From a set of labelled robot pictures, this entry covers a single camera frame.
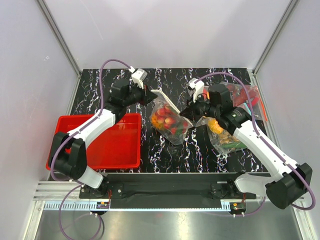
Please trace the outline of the polka dot zip bag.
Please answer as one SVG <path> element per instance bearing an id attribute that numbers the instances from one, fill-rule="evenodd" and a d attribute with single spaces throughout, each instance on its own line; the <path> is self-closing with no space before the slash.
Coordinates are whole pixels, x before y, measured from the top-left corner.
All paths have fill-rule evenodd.
<path id="1" fill-rule="evenodd" d="M 181 145 L 193 124 L 180 115 L 179 109 L 161 90 L 151 90 L 157 97 L 150 115 L 151 125 L 171 144 Z"/>

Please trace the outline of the fake cherry bunch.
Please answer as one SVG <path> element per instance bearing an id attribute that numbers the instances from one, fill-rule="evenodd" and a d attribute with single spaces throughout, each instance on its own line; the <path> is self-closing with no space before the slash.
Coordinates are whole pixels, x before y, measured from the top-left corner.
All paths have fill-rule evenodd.
<path id="1" fill-rule="evenodd" d="M 186 133 L 191 126 L 170 105 L 160 105 L 151 114 L 151 125 L 159 132 L 166 135 L 180 136 Z"/>

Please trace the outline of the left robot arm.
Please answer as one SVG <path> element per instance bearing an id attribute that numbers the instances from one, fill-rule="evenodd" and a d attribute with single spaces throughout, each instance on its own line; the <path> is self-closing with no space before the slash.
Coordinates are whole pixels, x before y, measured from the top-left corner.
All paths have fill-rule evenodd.
<path id="1" fill-rule="evenodd" d="M 48 165 L 54 180 L 55 173 L 65 176 L 90 187 L 90 192 L 97 198 L 108 193 L 104 177 L 88 166 L 87 148 L 104 131 L 117 124 L 126 114 L 129 106 L 134 104 L 147 105 L 157 95 L 146 84 L 130 84 L 127 79 L 114 83 L 102 108 L 89 120 L 67 133 L 57 132 L 52 140 Z"/>

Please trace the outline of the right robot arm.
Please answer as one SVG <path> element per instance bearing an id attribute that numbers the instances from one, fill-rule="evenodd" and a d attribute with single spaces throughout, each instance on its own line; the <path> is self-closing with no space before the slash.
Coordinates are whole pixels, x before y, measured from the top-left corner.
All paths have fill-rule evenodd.
<path id="1" fill-rule="evenodd" d="M 269 177 L 243 173 L 227 185 L 228 195 L 239 198 L 244 193 L 267 197 L 277 208 L 284 210 L 305 193 L 310 193 L 312 168 L 298 164 L 286 155 L 261 131 L 249 113 L 234 107 L 231 94 L 223 84 L 209 87 L 209 97 L 203 95 L 202 81 L 187 87 L 190 100 L 180 115 L 191 121 L 201 117 L 217 120 L 218 125 L 243 143 L 266 167 Z"/>

